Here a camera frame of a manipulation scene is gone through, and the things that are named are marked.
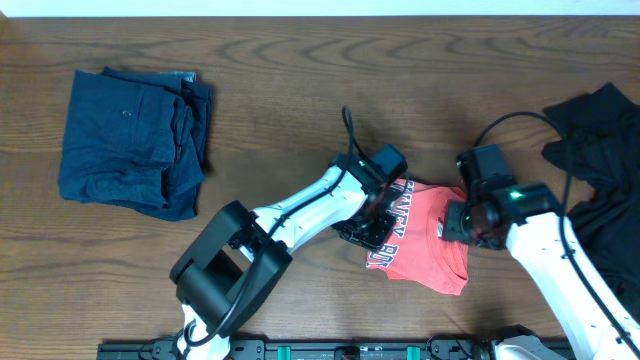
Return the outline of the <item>red t-shirt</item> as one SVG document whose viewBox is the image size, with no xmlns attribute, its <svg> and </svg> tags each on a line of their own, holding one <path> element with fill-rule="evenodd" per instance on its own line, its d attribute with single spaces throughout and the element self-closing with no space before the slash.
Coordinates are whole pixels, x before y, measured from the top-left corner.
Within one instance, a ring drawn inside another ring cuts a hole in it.
<svg viewBox="0 0 640 360">
<path fill-rule="evenodd" d="M 377 252 L 369 252 L 366 267 L 381 270 L 390 280 L 417 282 L 445 295 L 459 296 L 468 282 L 468 247 L 443 239 L 446 206 L 464 201 L 458 187 L 397 180 L 403 194 L 390 214 L 392 233 Z"/>
</svg>

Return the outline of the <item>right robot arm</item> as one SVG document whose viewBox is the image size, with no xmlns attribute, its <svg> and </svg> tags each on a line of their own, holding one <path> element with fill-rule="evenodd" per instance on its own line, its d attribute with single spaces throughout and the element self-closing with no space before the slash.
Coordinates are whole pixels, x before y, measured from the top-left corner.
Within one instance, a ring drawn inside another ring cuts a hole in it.
<svg viewBox="0 0 640 360">
<path fill-rule="evenodd" d="M 507 251 L 529 274 L 578 359 L 637 359 L 639 324 L 591 263 L 543 183 L 450 200 L 443 239 Z"/>
</svg>

